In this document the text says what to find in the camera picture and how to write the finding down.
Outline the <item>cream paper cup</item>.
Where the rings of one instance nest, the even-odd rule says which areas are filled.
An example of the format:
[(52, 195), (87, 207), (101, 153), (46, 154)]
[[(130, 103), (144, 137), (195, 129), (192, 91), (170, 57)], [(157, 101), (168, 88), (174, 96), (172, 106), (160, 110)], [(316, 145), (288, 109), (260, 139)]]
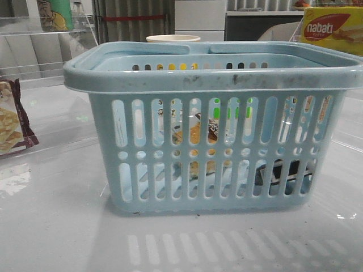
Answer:
[(149, 43), (190, 43), (190, 42), (199, 42), (201, 38), (199, 36), (194, 35), (153, 35), (148, 36), (146, 41)]

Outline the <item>light blue plastic basket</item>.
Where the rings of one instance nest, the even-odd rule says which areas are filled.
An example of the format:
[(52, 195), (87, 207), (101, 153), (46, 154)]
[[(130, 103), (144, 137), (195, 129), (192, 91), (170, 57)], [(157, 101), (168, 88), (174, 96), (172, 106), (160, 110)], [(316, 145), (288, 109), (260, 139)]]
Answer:
[[(345, 93), (362, 88), (362, 58), (314, 45), (281, 41), (109, 42), (64, 65), (65, 86), (88, 94), (111, 200), (122, 211), (274, 209), (306, 203), (320, 172)], [(177, 162), (187, 145), (172, 143), (172, 127), (188, 133), (217, 118), (218, 152), (233, 166), (189, 181)], [(255, 172), (284, 162), (277, 195)], [(297, 184), (285, 194), (290, 163)], [(308, 193), (307, 162), (316, 160)]]

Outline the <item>clear acrylic stand right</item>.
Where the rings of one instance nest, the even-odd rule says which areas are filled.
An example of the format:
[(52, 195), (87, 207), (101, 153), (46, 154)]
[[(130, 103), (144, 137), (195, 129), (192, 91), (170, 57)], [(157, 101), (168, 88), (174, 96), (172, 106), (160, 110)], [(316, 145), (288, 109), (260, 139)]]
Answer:
[(293, 34), (292, 34), (289, 41), (291, 41), (291, 42), (300, 42), (302, 26), (303, 26), (303, 18), (297, 24), (297, 27), (294, 30), (294, 32), (293, 32)]

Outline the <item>clear acrylic display shelf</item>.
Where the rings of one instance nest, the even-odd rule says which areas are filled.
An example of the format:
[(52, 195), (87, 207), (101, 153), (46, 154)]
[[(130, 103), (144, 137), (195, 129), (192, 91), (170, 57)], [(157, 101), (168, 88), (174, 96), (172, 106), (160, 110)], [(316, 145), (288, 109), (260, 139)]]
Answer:
[(64, 64), (97, 45), (89, 15), (73, 17), (72, 31), (45, 32), (39, 17), (1, 18), (1, 80), (19, 80), (21, 103), (40, 151), (88, 132), (90, 102), (64, 85)]

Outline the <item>white cabinet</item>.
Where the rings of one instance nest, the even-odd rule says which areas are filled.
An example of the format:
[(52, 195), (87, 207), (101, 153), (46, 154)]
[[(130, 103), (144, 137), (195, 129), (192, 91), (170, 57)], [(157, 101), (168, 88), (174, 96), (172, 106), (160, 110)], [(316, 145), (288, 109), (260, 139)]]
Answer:
[(227, 1), (175, 1), (175, 33), (224, 41)]

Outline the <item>brown cracker snack package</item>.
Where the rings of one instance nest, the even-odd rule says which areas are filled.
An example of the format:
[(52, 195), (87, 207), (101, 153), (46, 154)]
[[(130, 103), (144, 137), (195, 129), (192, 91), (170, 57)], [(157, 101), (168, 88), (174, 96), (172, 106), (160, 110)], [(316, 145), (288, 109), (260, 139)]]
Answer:
[(1, 156), (39, 144), (21, 103), (19, 80), (1, 80)]

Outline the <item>yellow nabati wafer box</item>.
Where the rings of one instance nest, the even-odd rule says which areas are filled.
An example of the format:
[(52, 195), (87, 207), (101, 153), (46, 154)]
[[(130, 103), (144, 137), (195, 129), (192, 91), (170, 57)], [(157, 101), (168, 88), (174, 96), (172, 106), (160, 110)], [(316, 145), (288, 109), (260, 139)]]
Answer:
[(362, 8), (307, 8), (299, 41), (362, 56)]

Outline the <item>green yellow cartoon snack bag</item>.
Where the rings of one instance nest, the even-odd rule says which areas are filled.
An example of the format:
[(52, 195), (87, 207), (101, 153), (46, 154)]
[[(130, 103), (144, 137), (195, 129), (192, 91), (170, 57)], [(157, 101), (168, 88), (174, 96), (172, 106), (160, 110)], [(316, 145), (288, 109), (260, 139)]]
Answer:
[(68, 0), (37, 0), (42, 30), (45, 32), (72, 31), (73, 17)]

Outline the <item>packaged bread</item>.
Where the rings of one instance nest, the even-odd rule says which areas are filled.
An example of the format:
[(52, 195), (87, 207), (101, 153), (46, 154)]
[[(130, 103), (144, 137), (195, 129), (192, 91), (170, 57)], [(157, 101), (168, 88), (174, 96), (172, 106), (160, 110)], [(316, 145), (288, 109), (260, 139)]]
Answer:
[[(191, 126), (188, 133), (183, 133), (181, 124), (172, 127), (172, 143), (176, 146), (186, 144), (187, 161), (185, 163), (177, 162), (175, 175), (181, 176), (182, 171), (187, 171), (187, 179), (194, 181), (201, 176), (211, 176), (216, 174), (218, 165), (221, 165), (221, 171), (225, 172), (233, 166), (231, 159), (227, 156), (232, 154), (232, 149), (225, 148), (222, 152), (218, 152), (215, 145), (219, 142), (219, 124), (217, 118), (208, 120), (208, 127), (202, 129), (201, 113), (196, 113), (191, 118)], [(219, 159), (218, 154), (226, 157)]]

